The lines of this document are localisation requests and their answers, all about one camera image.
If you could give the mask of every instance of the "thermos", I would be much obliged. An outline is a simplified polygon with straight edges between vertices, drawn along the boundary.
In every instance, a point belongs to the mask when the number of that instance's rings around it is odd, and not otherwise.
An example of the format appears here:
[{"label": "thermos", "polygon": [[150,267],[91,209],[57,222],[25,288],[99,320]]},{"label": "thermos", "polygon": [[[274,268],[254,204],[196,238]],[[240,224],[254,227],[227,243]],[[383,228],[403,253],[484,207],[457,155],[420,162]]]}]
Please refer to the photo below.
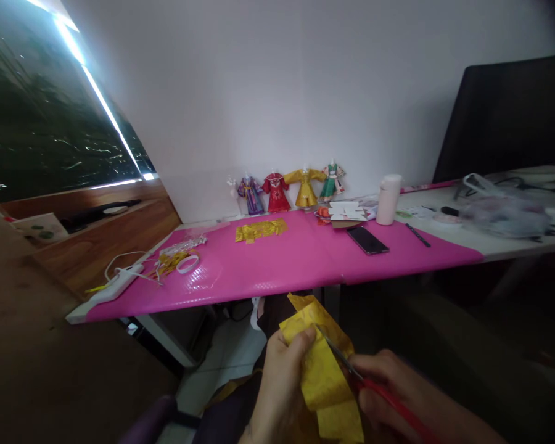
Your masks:
[{"label": "thermos", "polygon": [[378,211],[376,211],[376,222],[380,225],[391,225],[395,220],[402,180],[401,175],[386,175],[380,182]]}]

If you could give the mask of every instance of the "yellow paper dress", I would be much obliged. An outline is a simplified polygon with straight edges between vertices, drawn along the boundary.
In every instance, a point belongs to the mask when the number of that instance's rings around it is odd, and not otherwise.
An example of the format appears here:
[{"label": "yellow paper dress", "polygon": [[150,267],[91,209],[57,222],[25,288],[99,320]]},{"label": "yellow paper dress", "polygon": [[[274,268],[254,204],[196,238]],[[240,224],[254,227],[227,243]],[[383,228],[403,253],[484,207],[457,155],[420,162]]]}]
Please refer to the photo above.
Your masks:
[{"label": "yellow paper dress", "polygon": [[297,207],[312,207],[318,204],[313,191],[313,186],[310,181],[312,179],[323,182],[327,176],[318,170],[296,170],[284,176],[284,181],[287,184],[293,182],[300,182],[300,190],[298,191],[298,197],[296,198]]},{"label": "yellow paper dress", "polygon": [[[302,330],[319,325],[345,356],[354,353],[349,337],[314,296],[302,297],[290,293],[288,299],[297,310],[295,315],[279,325],[288,344]],[[364,442],[358,403],[339,362],[318,330],[316,340],[302,363],[300,388],[306,407],[310,412],[316,412],[320,438],[340,440],[340,443]],[[298,439],[291,442],[316,442],[316,426],[313,427],[312,422],[301,417],[296,426]]]}]

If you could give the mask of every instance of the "scissors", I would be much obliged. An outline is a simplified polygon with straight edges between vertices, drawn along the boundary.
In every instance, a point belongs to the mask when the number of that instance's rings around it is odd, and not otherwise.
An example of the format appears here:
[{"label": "scissors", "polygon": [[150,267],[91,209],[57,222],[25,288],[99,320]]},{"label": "scissors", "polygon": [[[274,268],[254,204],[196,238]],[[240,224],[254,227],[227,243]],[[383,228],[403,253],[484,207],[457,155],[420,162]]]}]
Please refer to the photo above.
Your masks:
[{"label": "scissors", "polygon": [[379,385],[358,373],[354,366],[347,360],[342,351],[339,350],[333,342],[331,342],[331,339],[329,339],[323,329],[321,329],[317,324],[315,324],[315,326],[325,337],[325,340],[327,341],[327,344],[329,344],[329,348],[331,349],[333,354],[349,370],[350,375],[353,376],[353,384],[358,391],[362,389],[368,389],[382,396],[384,400],[389,403],[390,406],[405,419],[405,421],[409,423],[413,430],[417,432],[424,444],[440,443],[440,441],[438,440],[438,438],[436,438],[432,431],[428,429],[426,425],[421,422],[421,420],[411,410],[405,407],[395,395],[390,393],[383,385]]}]

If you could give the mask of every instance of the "purple paper dress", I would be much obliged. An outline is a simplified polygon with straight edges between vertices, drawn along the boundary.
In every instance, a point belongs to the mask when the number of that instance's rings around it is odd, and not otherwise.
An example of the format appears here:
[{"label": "purple paper dress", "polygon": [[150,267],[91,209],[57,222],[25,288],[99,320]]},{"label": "purple paper dress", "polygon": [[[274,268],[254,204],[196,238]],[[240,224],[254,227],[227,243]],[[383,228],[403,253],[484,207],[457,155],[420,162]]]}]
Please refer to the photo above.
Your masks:
[{"label": "purple paper dress", "polygon": [[259,193],[263,191],[263,188],[259,186],[255,179],[252,177],[242,178],[238,191],[239,196],[247,200],[249,215],[254,216],[265,212],[261,199],[259,199]]}]

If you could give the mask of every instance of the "tiled floor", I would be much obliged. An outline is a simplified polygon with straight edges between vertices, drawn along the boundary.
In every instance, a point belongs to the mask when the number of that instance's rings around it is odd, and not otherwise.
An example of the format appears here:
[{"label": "tiled floor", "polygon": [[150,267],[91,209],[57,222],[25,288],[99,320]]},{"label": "tiled floor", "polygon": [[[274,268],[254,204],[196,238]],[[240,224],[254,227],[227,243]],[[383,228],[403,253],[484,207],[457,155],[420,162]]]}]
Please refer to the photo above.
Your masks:
[{"label": "tiled floor", "polygon": [[[226,321],[214,333],[205,361],[196,372],[186,374],[177,391],[179,410],[198,415],[218,387],[229,379],[250,374],[265,345],[265,335],[251,328],[249,317]],[[194,433],[169,425],[157,444],[190,444]]]}]

